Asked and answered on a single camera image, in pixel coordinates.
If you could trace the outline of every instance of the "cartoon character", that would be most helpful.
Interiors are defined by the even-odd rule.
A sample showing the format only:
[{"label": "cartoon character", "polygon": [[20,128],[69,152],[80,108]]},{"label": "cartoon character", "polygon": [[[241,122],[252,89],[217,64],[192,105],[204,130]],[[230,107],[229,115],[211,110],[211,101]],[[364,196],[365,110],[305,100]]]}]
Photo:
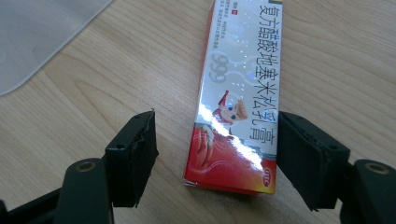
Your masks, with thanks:
[{"label": "cartoon character", "polygon": [[[242,100],[238,100],[237,103],[232,105],[226,105],[226,99],[228,95],[228,91],[226,91],[223,97],[219,101],[219,108],[217,108],[213,113],[213,120],[211,125],[203,124],[200,130],[197,131],[198,138],[196,139],[199,142],[200,146],[198,146],[197,150],[197,166],[205,168],[210,161],[213,153],[213,145],[214,141],[217,141],[219,144],[224,144],[233,140],[231,126],[234,122],[244,120],[248,118],[248,112],[245,108],[245,103]],[[222,127],[228,128],[227,134],[221,134],[218,130],[213,128],[216,124],[221,124]]]}]

